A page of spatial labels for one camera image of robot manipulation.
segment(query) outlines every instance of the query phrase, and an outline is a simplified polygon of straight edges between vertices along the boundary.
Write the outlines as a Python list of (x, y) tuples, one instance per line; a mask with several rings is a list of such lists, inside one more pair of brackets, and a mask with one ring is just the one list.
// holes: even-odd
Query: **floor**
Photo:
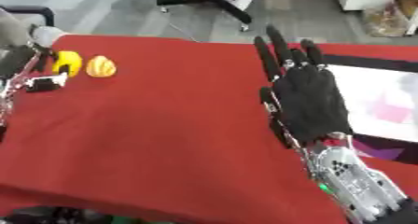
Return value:
[(336, 0), (255, 0), (248, 12), (251, 31), (210, 5), (175, 6), (161, 13), (155, 0), (0, 0), (5, 5), (43, 5), (67, 32), (98, 35), (182, 37), (201, 42), (250, 43), (267, 23), (290, 42), (310, 37), (316, 42), (418, 45), (416, 37), (370, 37), (357, 12), (342, 13)]

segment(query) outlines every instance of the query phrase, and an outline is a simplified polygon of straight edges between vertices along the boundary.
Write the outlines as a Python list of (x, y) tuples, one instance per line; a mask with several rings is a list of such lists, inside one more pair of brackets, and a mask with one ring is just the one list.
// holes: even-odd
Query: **red tablecloth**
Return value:
[[(69, 35), (57, 49), (105, 55), (59, 91), (22, 93), (0, 146), (2, 203), (68, 204), (190, 223), (344, 223), (268, 128), (250, 45)], [(325, 45), (334, 54), (418, 59), (418, 48)], [(418, 167), (368, 160), (418, 198)]]

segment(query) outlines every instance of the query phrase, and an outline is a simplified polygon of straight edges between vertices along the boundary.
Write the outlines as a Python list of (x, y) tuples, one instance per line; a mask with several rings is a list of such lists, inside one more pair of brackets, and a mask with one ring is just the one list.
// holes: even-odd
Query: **green led light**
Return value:
[(324, 192), (326, 192), (326, 193), (331, 193), (331, 190), (328, 188), (328, 186), (327, 186), (327, 185), (325, 185), (325, 184), (323, 184), (323, 183), (320, 183), (318, 186), (319, 186), (319, 188), (320, 188), (322, 191), (324, 191)]

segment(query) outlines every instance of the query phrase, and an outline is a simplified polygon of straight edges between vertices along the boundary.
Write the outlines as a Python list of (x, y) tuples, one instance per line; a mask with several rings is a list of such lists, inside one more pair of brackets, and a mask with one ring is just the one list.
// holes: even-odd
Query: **yellow object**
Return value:
[(75, 77), (83, 64), (82, 59), (78, 53), (74, 51), (59, 51), (57, 53), (58, 60), (52, 65), (52, 73), (59, 74), (60, 68), (68, 65), (69, 77)]
[(116, 73), (115, 64), (105, 56), (96, 56), (87, 64), (86, 72), (91, 77), (111, 77)]

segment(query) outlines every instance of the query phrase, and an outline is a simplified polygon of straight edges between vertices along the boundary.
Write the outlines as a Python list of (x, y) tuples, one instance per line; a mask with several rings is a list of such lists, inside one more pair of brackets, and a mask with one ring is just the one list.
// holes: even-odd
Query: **chair wheel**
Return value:
[(161, 7), (162, 13), (168, 13), (170, 10), (167, 7)]
[(248, 24), (242, 24), (241, 25), (240, 32), (243, 33), (243, 32), (246, 32), (248, 30), (250, 30), (250, 26)]

